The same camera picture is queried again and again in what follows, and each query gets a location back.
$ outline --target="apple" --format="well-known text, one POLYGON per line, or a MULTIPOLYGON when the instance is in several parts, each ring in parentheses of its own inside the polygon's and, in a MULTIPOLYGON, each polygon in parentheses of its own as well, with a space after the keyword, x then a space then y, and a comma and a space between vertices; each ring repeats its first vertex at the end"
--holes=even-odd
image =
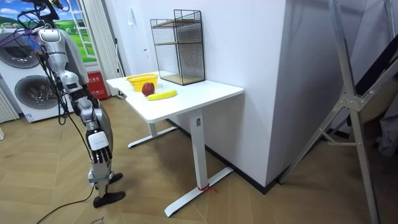
POLYGON ((142 94, 149 96, 155 93, 155 85, 153 83, 145 83, 142 87, 142 94))

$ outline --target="red box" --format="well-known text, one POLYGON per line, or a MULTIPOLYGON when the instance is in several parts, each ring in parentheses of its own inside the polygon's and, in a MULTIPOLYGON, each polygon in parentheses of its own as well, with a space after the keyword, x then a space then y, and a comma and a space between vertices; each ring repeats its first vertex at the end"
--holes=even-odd
POLYGON ((88 72, 88 89, 97 97, 99 100, 108 99, 108 93, 106 92, 104 80, 100 71, 88 72))

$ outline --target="herringbone floor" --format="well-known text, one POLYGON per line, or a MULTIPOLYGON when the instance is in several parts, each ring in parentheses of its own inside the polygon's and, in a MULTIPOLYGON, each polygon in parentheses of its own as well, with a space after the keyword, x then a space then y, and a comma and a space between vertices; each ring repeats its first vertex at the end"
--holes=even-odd
MULTIPOLYGON (((190 139, 174 131, 128 149, 129 142, 148 135, 146 123, 124 100, 103 104, 113 124, 113 170, 124 174, 110 191, 124 190, 126 198, 94 209, 94 192, 88 201, 61 208, 43 223, 369 223, 356 149, 324 142, 283 186, 266 195, 231 174, 216 184, 218 193, 209 190, 166 218, 164 208, 196 186, 190 139)), ((59 126, 56 119, 34 124, 19 119, 1 127, 6 138, 0 142, 0 223, 36 223, 53 208, 89 194, 89 162, 71 122, 59 126)), ((370 158, 383 224, 398 223, 397 158, 385 159, 374 150, 370 158)), ((207 162, 209 176, 224 167, 209 154, 207 162)))

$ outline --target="washing machine door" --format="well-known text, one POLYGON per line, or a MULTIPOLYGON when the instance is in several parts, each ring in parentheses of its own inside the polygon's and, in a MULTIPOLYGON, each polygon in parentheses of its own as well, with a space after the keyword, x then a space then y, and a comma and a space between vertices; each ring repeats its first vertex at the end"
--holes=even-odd
POLYGON ((25 77, 15 86, 15 96, 24 105, 39 110, 53 108, 58 104, 49 81, 41 75, 25 77))
MULTIPOLYGON (((0 41, 14 38, 13 33, 0 34, 0 41)), ((0 47, 0 60, 15 68, 32 68, 39 64, 39 60, 33 48, 25 41, 27 37, 21 37, 0 47)))

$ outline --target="banana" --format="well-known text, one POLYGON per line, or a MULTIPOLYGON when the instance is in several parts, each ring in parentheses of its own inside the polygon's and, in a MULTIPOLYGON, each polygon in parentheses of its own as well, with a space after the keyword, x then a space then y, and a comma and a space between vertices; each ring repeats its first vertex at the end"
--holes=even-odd
POLYGON ((171 91, 166 91, 163 93, 155 93, 155 94, 151 94, 149 96, 147 96, 148 100, 161 100, 161 99, 166 99, 166 98, 170 98, 173 97, 177 94, 176 90, 171 90, 171 91))

